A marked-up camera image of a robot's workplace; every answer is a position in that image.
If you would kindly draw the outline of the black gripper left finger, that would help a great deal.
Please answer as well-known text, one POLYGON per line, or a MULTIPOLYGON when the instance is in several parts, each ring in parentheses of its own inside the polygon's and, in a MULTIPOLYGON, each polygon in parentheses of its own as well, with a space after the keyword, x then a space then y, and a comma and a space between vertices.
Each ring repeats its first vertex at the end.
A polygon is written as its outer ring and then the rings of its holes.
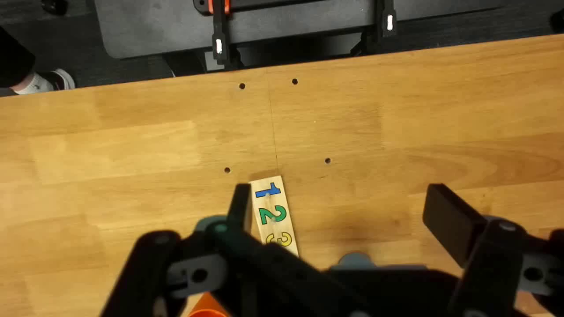
POLYGON ((239 184, 228 210, 228 224, 242 233, 247 233, 253 226, 253 187, 249 184, 239 184))

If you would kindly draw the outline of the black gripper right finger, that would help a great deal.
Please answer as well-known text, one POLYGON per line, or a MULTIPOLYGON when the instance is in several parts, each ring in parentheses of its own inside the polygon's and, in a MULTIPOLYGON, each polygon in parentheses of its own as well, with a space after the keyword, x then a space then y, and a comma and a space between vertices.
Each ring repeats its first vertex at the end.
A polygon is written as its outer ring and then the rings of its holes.
POLYGON ((432 184, 427 189, 424 224, 454 261, 464 267, 487 228, 487 219, 445 184, 432 184))

